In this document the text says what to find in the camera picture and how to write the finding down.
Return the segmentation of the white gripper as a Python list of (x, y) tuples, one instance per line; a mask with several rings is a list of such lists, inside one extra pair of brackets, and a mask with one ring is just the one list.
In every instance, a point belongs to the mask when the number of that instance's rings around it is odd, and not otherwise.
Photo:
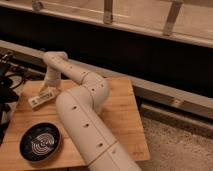
[(61, 79), (60, 78), (51, 78), (49, 76), (46, 76), (44, 78), (44, 82), (42, 83), (42, 86), (39, 90), (39, 93), (42, 94), (46, 90), (49, 90), (50, 88), (55, 88), (58, 89), (61, 84)]

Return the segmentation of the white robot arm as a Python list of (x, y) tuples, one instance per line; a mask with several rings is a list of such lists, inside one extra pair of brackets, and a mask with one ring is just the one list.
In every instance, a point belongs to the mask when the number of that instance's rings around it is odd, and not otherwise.
[(109, 96), (107, 81), (68, 61), (65, 52), (45, 52), (44, 86), (57, 87), (64, 74), (76, 87), (56, 98), (56, 111), (90, 171), (142, 171), (97, 114)]

